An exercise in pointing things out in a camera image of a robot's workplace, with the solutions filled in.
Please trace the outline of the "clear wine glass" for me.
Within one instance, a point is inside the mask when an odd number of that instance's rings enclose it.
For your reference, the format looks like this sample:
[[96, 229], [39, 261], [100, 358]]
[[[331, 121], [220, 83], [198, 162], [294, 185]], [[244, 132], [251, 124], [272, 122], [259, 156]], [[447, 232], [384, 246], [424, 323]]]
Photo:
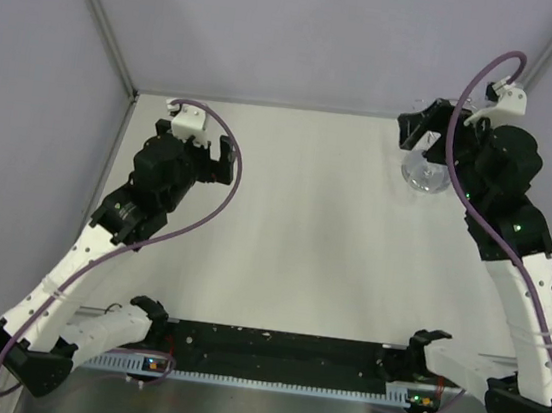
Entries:
[[[414, 107], [414, 112], [424, 110], [429, 105], [430, 103], [426, 105], [419, 103]], [[405, 181], [412, 189], [424, 194], [443, 192], [450, 184], [450, 176], [445, 163], [427, 161], [422, 155], [422, 150], [427, 149], [439, 137], [439, 134], [427, 132], [414, 150], [406, 151], [402, 161], [401, 172]]]

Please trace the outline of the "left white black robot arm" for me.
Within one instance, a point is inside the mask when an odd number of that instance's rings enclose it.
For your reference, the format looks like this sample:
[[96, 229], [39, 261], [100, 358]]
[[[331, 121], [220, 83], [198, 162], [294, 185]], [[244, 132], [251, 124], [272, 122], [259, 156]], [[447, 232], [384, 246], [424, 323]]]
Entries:
[[[126, 345], [153, 349], [165, 341], [168, 316], [148, 296], [79, 324], [72, 318], [128, 253], [197, 230], [234, 199], [243, 168], [236, 137], [226, 128], [214, 159], [210, 143], [200, 142], [200, 135], [199, 129], [182, 134], [170, 121], [158, 121], [155, 135], [135, 154], [126, 183], [104, 198], [34, 290], [0, 315], [0, 398], [20, 388], [45, 397], [92, 358]], [[168, 216], [197, 183], [220, 183], [231, 191], [208, 215], [164, 232]]]

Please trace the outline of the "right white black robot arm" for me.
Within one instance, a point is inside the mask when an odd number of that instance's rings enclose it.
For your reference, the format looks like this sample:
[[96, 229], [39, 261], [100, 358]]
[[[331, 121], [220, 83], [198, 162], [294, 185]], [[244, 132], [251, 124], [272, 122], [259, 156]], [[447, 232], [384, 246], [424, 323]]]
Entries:
[[470, 116], [458, 115], [453, 166], [469, 203], [467, 231], [497, 289], [516, 367], [458, 347], [441, 330], [416, 332], [404, 367], [421, 382], [445, 377], [486, 413], [552, 413], [552, 239], [526, 195], [543, 160], [526, 130], [487, 118], [470, 124]]

